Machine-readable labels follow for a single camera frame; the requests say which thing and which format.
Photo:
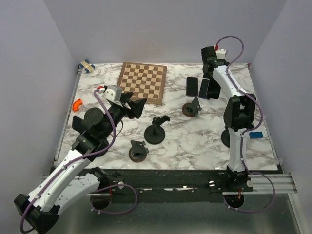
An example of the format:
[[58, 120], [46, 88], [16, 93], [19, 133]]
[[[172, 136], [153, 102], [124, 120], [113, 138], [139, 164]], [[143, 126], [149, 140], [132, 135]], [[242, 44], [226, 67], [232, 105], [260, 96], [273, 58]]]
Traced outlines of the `blue-edged black phone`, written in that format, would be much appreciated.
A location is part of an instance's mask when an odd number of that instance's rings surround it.
[[208, 86], [209, 86], [209, 80], [208, 79], [203, 79], [200, 85], [199, 89], [199, 94], [198, 97], [202, 99], [209, 99], [207, 97], [207, 92], [208, 92]]

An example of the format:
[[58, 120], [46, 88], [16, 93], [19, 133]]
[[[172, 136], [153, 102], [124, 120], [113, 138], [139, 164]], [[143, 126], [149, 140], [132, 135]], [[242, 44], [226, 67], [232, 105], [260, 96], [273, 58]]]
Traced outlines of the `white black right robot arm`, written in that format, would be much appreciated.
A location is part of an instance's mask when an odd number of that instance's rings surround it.
[[230, 159], [224, 179], [225, 187], [235, 191], [248, 180], [246, 169], [246, 142], [243, 132], [248, 130], [254, 121], [255, 103], [251, 98], [254, 94], [246, 91], [233, 78], [229, 78], [229, 63], [219, 58], [214, 46], [201, 49], [203, 61], [203, 78], [208, 81], [204, 92], [208, 99], [218, 99], [224, 91], [228, 103], [223, 114], [225, 132], [229, 133]]

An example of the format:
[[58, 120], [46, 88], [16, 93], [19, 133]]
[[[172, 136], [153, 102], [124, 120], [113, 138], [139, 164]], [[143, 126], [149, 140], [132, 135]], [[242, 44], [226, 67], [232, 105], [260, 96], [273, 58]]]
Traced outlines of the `black phone with purple edge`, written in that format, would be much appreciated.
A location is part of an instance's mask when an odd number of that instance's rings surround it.
[[197, 77], [187, 77], [186, 96], [189, 96], [189, 97], [198, 96], [198, 78]]

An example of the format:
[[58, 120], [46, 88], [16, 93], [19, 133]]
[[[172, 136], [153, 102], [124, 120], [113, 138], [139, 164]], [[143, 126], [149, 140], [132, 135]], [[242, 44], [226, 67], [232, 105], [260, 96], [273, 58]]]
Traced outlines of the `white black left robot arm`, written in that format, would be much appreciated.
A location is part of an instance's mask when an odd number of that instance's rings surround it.
[[87, 110], [83, 118], [74, 116], [72, 127], [79, 136], [66, 157], [38, 187], [15, 198], [23, 234], [32, 231], [45, 234], [56, 224], [60, 214], [81, 197], [105, 190], [110, 192], [119, 186], [99, 167], [90, 169], [81, 180], [75, 180], [75, 177], [113, 146], [117, 137], [116, 127], [124, 117], [141, 117], [147, 99], [133, 101], [132, 92], [99, 89], [94, 91], [94, 96], [100, 105], [104, 104], [98, 93], [108, 100], [110, 108], [94, 107]]

